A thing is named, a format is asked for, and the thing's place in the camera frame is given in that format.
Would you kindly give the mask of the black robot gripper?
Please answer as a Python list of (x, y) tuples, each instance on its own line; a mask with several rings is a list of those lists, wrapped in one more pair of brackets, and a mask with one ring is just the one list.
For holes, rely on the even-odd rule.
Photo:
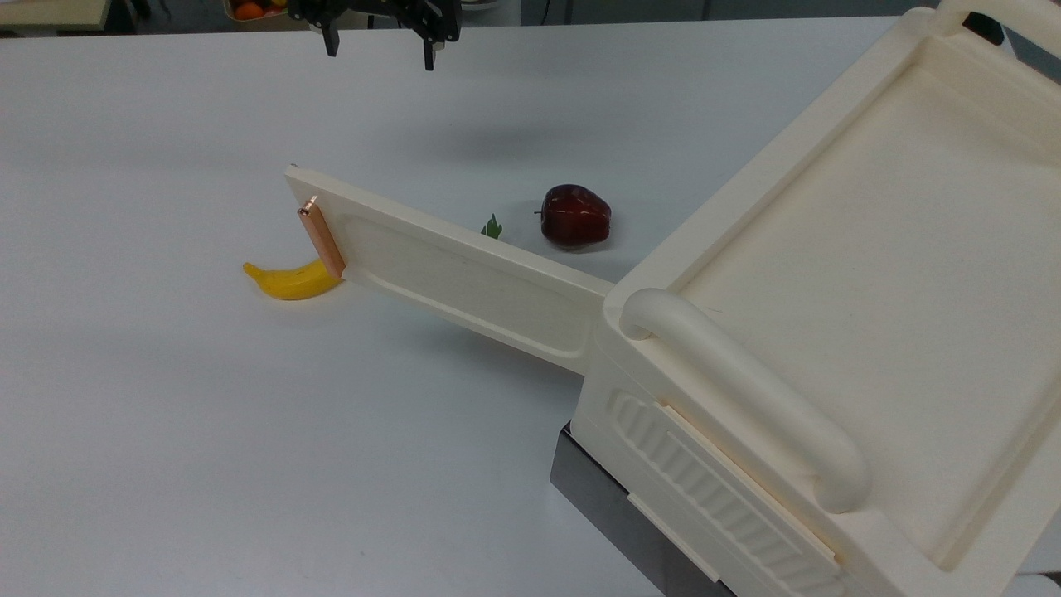
[(334, 22), (342, 8), (378, 17), (403, 17), (405, 27), (414, 31), (424, 47), (424, 67), (433, 71), (436, 54), (448, 42), (460, 38), (463, 10), (460, 1), (288, 1), (288, 15), (295, 22), (306, 22), (321, 34), (329, 56), (337, 56), (340, 36)]

